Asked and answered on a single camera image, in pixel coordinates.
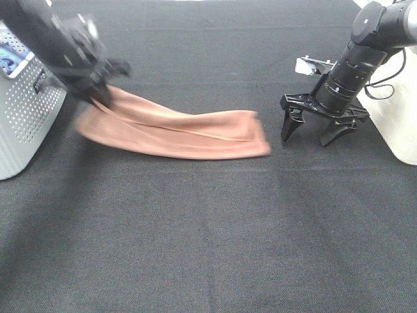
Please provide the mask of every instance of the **gray perforated box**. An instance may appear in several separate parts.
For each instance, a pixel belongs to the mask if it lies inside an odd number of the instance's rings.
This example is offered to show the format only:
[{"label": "gray perforated box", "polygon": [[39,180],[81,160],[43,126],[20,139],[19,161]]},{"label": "gray perforated box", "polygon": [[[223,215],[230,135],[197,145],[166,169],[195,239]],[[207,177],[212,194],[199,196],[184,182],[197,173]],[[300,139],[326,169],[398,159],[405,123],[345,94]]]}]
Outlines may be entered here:
[{"label": "gray perforated box", "polygon": [[[17,52],[27,48],[0,22],[0,42]],[[41,72],[51,72],[31,54],[15,78],[0,68],[0,180],[20,173],[50,130],[66,92],[47,86],[37,94],[34,83]]]}]

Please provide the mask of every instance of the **white container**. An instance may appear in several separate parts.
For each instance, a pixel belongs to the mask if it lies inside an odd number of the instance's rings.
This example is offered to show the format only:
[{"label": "white container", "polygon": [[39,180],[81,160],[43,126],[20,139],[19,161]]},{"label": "white container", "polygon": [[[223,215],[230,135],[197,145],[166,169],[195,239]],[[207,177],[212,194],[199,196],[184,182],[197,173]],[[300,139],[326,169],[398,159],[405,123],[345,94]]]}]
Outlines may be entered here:
[{"label": "white container", "polygon": [[[394,95],[386,100],[370,99],[364,91],[358,95],[371,120],[384,138],[393,154],[402,162],[417,165],[417,55],[406,49],[407,65],[403,72],[387,81],[394,86]],[[385,65],[378,68],[371,82],[376,82],[395,74],[403,64],[403,54],[396,54]],[[378,98],[386,97],[391,88],[369,88]]]},{"label": "white container", "polygon": [[[0,22],[0,42],[27,48]],[[66,92],[47,86],[36,93],[41,73],[51,72],[30,53],[11,75],[0,68],[0,180],[20,173],[50,130]]]}]

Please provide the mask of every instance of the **gray fabric surface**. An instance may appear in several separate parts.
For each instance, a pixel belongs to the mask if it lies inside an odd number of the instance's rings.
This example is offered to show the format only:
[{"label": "gray fabric surface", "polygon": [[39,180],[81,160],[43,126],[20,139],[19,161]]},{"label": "gray fabric surface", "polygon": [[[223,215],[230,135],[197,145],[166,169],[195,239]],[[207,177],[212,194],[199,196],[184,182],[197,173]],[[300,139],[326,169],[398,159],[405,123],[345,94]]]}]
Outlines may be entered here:
[{"label": "gray fabric surface", "polygon": [[104,147],[72,126],[68,97],[19,176],[0,182],[0,312],[415,312],[417,168],[371,122],[331,146],[306,115],[283,145],[283,93],[335,60],[348,0],[56,0],[93,13],[132,78],[174,110],[259,111],[273,153],[174,160]]}]

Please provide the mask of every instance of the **fabric fold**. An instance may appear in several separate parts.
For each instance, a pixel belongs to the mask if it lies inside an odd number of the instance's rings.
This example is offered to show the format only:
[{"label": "fabric fold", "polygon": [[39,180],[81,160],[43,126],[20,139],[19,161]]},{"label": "fabric fold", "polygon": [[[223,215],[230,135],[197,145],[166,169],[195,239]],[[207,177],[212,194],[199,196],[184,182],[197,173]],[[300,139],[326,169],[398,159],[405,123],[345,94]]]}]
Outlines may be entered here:
[{"label": "fabric fold", "polygon": [[95,101],[76,121],[98,143],[148,155],[221,160],[268,155],[257,112],[181,113],[108,86],[111,108]]}]

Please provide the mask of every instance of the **cloth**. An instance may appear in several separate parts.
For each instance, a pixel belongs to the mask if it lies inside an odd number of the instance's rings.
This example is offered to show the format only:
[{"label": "cloth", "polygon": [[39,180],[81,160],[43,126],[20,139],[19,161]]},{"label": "cloth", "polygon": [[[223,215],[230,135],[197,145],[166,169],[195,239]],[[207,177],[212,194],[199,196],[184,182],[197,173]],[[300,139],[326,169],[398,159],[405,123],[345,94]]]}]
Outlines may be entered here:
[{"label": "cloth", "polygon": [[111,109],[94,100],[76,121],[78,132],[98,143],[173,158],[219,160],[259,157],[270,146],[257,112],[176,112],[108,86]]}]

